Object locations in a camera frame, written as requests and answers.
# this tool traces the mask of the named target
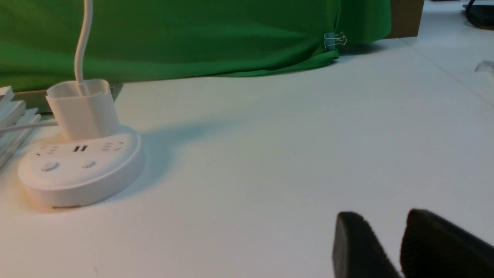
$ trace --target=green cloth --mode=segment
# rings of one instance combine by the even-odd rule
[[[73,80],[82,8],[82,0],[1,1],[0,87]],[[132,82],[326,66],[338,51],[324,53],[323,36],[335,32],[339,13],[339,0],[95,0],[84,77]],[[390,23],[377,28],[387,32]]]
[[[365,45],[385,38],[391,32],[391,1],[342,0],[336,32],[345,34],[348,40],[345,46]]]

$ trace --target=cardboard box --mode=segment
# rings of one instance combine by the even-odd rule
[[[423,8],[424,0],[391,0],[391,33],[387,38],[416,37]]]

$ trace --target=stack of paper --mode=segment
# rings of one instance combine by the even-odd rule
[[[24,101],[12,101],[12,87],[0,88],[0,129],[11,126],[34,124],[41,120],[38,109],[26,110]],[[0,135],[0,168],[9,160],[24,142],[32,129],[25,129]]]

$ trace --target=white power strip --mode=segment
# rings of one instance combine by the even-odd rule
[[[141,174],[145,155],[139,134],[121,126],[98,139],[67,140],[31,150],[19,165],[28,194],[51,207],[86,206],[129,186]]]

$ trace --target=desk surface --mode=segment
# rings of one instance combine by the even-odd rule
[[[20,157],[58,132],[35,131],[0,172],[0,277],[332,277],[342,210],[369,220],[395,265],[413,207],[494,242],[492,90],[424,54],[430,42],[289,75],[126,84],[117,110],[147,165],[84,208],[23,192]]]

